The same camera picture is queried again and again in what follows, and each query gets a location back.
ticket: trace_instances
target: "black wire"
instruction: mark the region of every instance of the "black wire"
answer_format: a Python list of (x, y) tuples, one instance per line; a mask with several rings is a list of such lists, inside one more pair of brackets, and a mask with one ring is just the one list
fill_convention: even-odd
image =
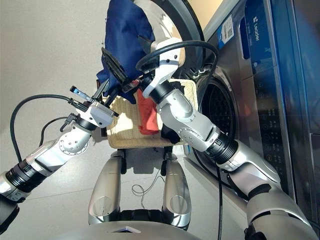
[(320, 230), (320, 225), (318, 223), (316, 223), (315, 221), (312, 221), (310, 219), (308, 219), (309, 223), (314, 226), (316, 229)]
[(222, 235), (222, 184), (221, 184), (221, 176), (220, 176), (220, 168), (216, 165), (216, 174), (218, 176), (218, 183), (219, 183), (219, 225), (218, 225), (218, 240), (221, 240), (221, 235)]
[[(219, 182), (219, 178), (218, 178), (216, 175), (214, 175), (214, 174), (201, 162), (200, 158), (198, 157), (198, 154), (197, 154), (196, 150), (194, 150), (193, 148), (192, 148), (192, 150), (193, 150), (193, 153), (194, 153), (194, 156), (195, 156), (196, 160), (197, 160), (198, 163), (201, 165), (201, 167), (203, 167), (204, 170), (205, 170), (211, 177), (213, 177), (215, 180), (217, 180), (217, 181)], [(224, 186), (226, 186), (226, 187), (229, 188), (229, 189), (233, 189), (229, 184), (225, 183), (224, 181), (221, 181), (221, 184), (224, 185)]]
[[(141, 207), (143, 209), (145, 209), (145, 206), (144, 206), (144, 198), (145, 198), (145, 195), (154, 187), (154, 185), (156, 184), (156, 181), (158, 179), (162, 179), (162, 181), (165, 183), (165, 180), (162, 176), (158, 176), (160, 172), (160, 169), (158, 170), (158, 172), (156, 173), (154, 179), (153, 179), (153, 182), (151, 183), (151, 185), (145, 190), (141, 185), (139, 184), (134, 184), (132, 185), (131, 187), (131, 191), (134, 195), (138, 196), (138, 197), (142, 197), (141, 198)], [(141, 189), (141, 191), (137, 191), (137, 190), (134, 190), (134, 187), (138, 187)]]
[(151, 61), (152, 59), (158, 57), (159, 55), (166, 53), (168, 51), (174, 50), (174, 49), (190, 48), (190, 47), (202, 47), (205, 49), (209, 49), (214, 55), (213, 65), (214, 65), (214, 68), (216, 68), (215, 66), (216, 66), (217, 60), (218, 60), (218, 50), (210, 43), (205, 42), (205, 41), (199, 41), (199, 40), (189, 40), (189, 41), (176, 42), (176, 43), (170, 44), (168, 46), (164, 46), (160, 49), (157, 49), (157, 50), (149, 53), (148, 55), (144, 56), (143, 58), (141, 58), (136, 63), (135, 68), (138, 71), (143, 72), (143, 66), (145, 64), (147, 64), (149, 61)]
[(44, 143), (44, 138), (45, 138), (45, 130), (46, 128), (54, 123), (55, 121), (61, 120), (61, 119), (67, 119), (67, 116), (61, 116), (61, 117), (57, 117), (55, 119), (52, 119), (51, 121), (47, 122), (46, 125), (43, 126), (42, 130), (41, 130), (41, 139), (40, 139), (40, 143), (39, 143), (39, 147)]
[(66, 100), (67, 102), (69, 102), (71, 100), (71, 98), (68, 98), (66, 96), (62, 96), (62, 95), (56, 95), (56, 94), (39, 94), (39, 95), (34, 95), (34, 96), (30, 96), (27, 97), (26, 99), (22, 100), (13, 110), (12, 115), (11, 115), (11, 119), (10, 119), (10, 135), (11, 135), (11, 140), (12, 140), (12, 144), (14, 147), (14, 151), (15, 154), (18, 158), (18, 161), (21, 162), (22, 158), (20, 155), (20, 151), (18, 148), (18, 144), (17, 144), (17, 140), (16, 140), (16, 135), (15, 135), (15, 120), (16, 120), (16, 116), (17, 113), (19, 111), (19, 109), (27, 102), (34, 100), (34, 99), (45, 99), (45, 98), (49, 98), (49, 99), (62, 99), (62, 100)]

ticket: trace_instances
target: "wicker basket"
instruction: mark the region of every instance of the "wicker basket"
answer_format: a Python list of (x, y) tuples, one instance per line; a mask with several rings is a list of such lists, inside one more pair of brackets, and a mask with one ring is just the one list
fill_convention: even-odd
[[(179, 81), (184, 86), (184, 95), (198, 108), (196, 84), (192, 80), (171, 79), (170, 82)], [(117, 97), (110, 106), (119, 117), (114, 117), (112, 124), (107, 127), (109, 144), (114, 149), (150, 148), (173, 146), (168, 139), (161, 137), (162, 121), (157, 115), (159, 133), (155, 135), (142, 135), (139, 131), (141, 118), (138, 104), (131, 104), (128, 100)]]

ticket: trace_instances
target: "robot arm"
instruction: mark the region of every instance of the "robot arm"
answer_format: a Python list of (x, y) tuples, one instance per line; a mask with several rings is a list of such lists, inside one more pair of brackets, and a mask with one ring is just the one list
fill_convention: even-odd
[[(151, 50), (179, 41), (171, 38), (162, 44), (152, 43)], [(316, 240), (317, 236), (302, 211), (282, 191), (275, 169), (249, 147), (221, 132), (179, 90), (170, 86), (168, 79), (178, 68), (179, 56), (179, 50), (163, 52), (159, 56), (158, 66), (154, 68), (155, 65), (151, 64), (155, 71), (146, 69), (143, 77), (132, 82), (125, 78), (118, 79), (122, 83), (122, 90), (128, 91), (139, 86), (144, 97), (152, 98), (157, 104), (157, 111), (166, 126), (229, 172), (232, 185), (249, 199), (246, 240)], [(112, 63), (117, 73), (122, 74), (118, 63)], [(0, 233), (17, 216), (17, 204), (23, 202), (35, 187), (70, 158), (83, 153), (88, 146), (91, 131), (96, 127), (107, 126), (116, 115), (108, 106), (96, 100), (102, 90), (98, 90), (99, 93), (92, 98), (77, 89), (74, 92), (89, 100), (90, 105), (87, 111), (78, 111), (80, 118), (71, 127), (71, 131), (62, 134), (57, 140), (45, 143), (10, 171), (0, 175)]]
[(167, 80), (174, 67), (178, 68), (180, 55), (175, 51), (159, 56), (160, 60), (167, 59), (159, 62), (161, 80), (156, 69), (156, 82), (147, 79), (150, 84), (141, 84), (140, 88), (144, 97), (157, 104), (163, 123), (191, 147), (205, 152), (219, 168), (228, 171), (232, 186), (248, 197), (245, 239), (318, 239), (298, 205), (282, 191), (276, 170), (248, 146), (221, 132), (178, 89), (170, 87)]
[[(98, 100), (107, 84), (108, 81), (101, 85), (92, 98), (72, 87), (72, 92), (89, 100), (87, 110), (83, 111), (84, 108), (81, 107), (76, 109), (79, 115), (69, 130), (56, 140), (44, 143), (23, 161), (0, 175), (0, 234), (7, 230), (18, 215), (18, 204), (69, 159), (84, 153), (92, 131), (96, 127), (106, 127), (117, 115), (107, 104)], [(110, 96), (108, 102), (112, 102), (112, 98), (115, 96)]]

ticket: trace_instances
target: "washing machine door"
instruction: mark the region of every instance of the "washing machine door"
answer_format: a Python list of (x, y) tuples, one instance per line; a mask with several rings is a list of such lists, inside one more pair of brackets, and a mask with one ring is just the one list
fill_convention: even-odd
[[(198, 18), (187, 0), (134, 0), (133, 2), (143, 9), (156, 41), (171, 37), (183, 41), (205, 40)], [(184, 64), (173, 75), (176, 79), (190, 79), (204, 64), (204, 49), (188, 47), (184, 51)]]

